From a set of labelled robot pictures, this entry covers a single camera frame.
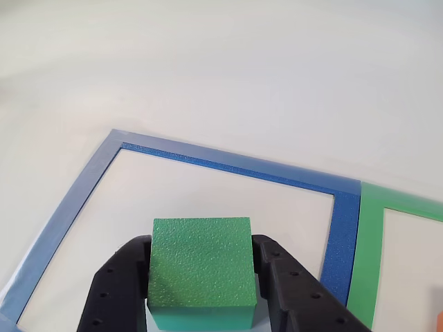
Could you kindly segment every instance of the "blue tape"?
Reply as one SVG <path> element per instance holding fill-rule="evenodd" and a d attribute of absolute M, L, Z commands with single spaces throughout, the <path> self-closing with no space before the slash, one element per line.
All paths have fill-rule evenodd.
<path fill-rule="evenodd" d="M 0 313 L 13 321 L 19 321 L 55 251 L 120 149 L 334 195 L 334 210 L 320 280 L 346 304 L 359 219 L 360 181 L 113 129 L 75 180 L 31 248 L 0 306 Z"/>
<path fill-rule="evenodd" d="M 0 314 L 0 332 L 21 332 L 21 329 L 4 315 Z"/>

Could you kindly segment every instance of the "white table surface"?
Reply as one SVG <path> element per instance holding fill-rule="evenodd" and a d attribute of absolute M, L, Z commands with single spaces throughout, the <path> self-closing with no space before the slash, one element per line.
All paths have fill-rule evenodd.
<path fill-rule="evenodd" d="M 443 201 L 443 4 L 0 1 L 0 288 L 111 128 Z"/>

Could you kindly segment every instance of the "white surface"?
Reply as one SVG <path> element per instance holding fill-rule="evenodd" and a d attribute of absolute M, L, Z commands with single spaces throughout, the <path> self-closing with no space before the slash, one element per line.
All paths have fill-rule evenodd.
<path fill-rule="evenodd" d="M 151 234 L 154 218 L 249 216 L 253 234 L 272 237 L 318 277 L 333 201 L 327 194 L 121 151 L 19 323 L 28 332 L 75 331 L 94 273 L 130 239 Z"/>
<path fill-rule="evenodd" d="M 443 201 L 442 15 L 434 0 L 0 0 L 0 286 L 111 128 Z"/>
<path fill-rule="evenodd" d="M 443 223 L 385 210 L 375 332 L 435 332 L 443 311 Z"/>

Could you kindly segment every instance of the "green tape border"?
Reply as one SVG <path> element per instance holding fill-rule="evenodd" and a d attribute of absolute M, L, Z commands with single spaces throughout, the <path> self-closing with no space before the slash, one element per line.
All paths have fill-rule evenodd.
<path fill-rule="evenodd" d="M 384 210 L 443 221 L 443 203 L 361 183 L 359 229 L 347 308 L 369 329 L 379 288 Z"/>

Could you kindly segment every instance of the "green foam block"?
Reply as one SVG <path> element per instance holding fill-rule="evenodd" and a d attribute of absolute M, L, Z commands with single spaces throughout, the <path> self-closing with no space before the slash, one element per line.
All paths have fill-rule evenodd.
<path fill-rule="evenodd" d="M 148 307 L 160 330 L 252 327 L 249 218 L 155 219 Z"/>

